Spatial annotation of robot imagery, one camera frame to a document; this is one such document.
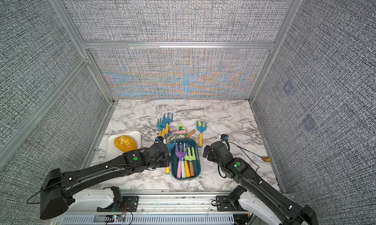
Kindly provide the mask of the teal plastic storage box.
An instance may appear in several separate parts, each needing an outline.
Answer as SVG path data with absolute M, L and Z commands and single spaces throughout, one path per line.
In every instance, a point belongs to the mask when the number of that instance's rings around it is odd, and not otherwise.
M 170 173 L 178 181 L 197 178 L 201 173 L 198 146 L 193 139 L 179 139 L 171 148 Z

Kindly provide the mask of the purple rake pink handle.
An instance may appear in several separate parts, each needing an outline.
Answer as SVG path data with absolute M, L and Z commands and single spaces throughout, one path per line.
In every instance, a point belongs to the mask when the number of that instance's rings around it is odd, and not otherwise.
M 178 166 L 177 166 L 177 178 L 181 179 L 181 168 L 180 168 L 180 160 L 184 158 L 187 154 L 187 150 L 183 143 L 180 143 L 177 147 L 175 147 L 175 155 L 178 158 Z

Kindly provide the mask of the light blue rake yellow handle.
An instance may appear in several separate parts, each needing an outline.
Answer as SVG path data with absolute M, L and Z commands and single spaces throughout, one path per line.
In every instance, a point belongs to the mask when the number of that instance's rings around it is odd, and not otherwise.
M 165 134 L 165 140 L 166 145 L 169 151 L 169 154 L 171 153 L 171 150 L 175 147 L 176 144 L 176 134 Z

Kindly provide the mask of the light green rake wooden handle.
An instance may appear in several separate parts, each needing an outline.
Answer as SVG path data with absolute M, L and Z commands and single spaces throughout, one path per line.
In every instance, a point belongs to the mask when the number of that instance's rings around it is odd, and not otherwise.
M 195 160 L 195 151 L 193 147 L 187 147 L 187 155 L 185 159 L 186 161 L 188 161 L 188 164 L 189 164 L 190 176 L 194 177 L 195 172 L 194 172 L 193 161 Z

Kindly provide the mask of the light green tool wooden handle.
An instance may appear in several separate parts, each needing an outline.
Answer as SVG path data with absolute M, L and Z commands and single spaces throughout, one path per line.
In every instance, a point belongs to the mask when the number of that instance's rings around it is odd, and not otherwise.
M 196 131 L 197 131 L 197 128 L 191 130 L 189 133 L 185 135 L 185 138 L 190 138 L 193 134 L 195 134 Z

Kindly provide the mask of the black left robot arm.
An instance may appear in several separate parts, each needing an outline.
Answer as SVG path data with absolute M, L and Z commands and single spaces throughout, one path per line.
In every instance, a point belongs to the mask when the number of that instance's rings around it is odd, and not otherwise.
M 169 149 L 158 137 L 149 148 L 132 150 L 89 168 L 61 172 L 51 170 L 40 192 L 40 219 L 48 220 L 66 212 L 74 203 L 73 195 L 114 178 L 142 173 L 149 168 L 164 168 L 170 162 Z

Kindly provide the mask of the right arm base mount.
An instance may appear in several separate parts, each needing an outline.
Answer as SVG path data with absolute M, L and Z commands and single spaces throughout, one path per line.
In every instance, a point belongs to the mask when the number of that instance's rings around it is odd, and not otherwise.
M 244 186 L 238 185 L 228 196 L 216 196 L 211 202 L 218 211 L 248 211 L 255 212 L 255 201 L 249 200 L 252 190 Z

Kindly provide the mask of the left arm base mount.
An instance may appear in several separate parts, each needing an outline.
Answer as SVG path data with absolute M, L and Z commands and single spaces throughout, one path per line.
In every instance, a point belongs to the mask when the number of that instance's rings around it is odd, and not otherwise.
M 98 207 L 97 212 L 124 212 L 130 211 L 130 212 L 136 212 L 138 204 L 139 204 L 139 196 L 123 196 L 121 194 L 119 187 L 106 187 L 104 189 L 111 189 L 111 192 L 113 193 L 113 202 L 104 207 Z

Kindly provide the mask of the light blue rake white handle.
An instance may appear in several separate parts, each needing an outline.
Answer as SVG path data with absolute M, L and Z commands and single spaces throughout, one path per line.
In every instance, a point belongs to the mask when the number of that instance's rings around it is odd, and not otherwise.
M 186 178 L 186 169 L 185 169 L 185 161 L 183 158 L 180 160 L 180 168 L 181 168 L 181 178 L 184 179 Z

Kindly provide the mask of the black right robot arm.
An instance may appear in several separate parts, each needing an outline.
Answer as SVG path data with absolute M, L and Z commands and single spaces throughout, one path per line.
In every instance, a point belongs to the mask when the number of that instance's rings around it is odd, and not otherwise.
M 290 200 L 258 175 L 246 161 L 233 157 L 227 147 L 227 135 L 204 149 L 203 158 L 215 162 L 228 179 L 238 186 L 229 194 L 235 210 L 246 210 L 269 225 L 318 225 L 316 212 Z

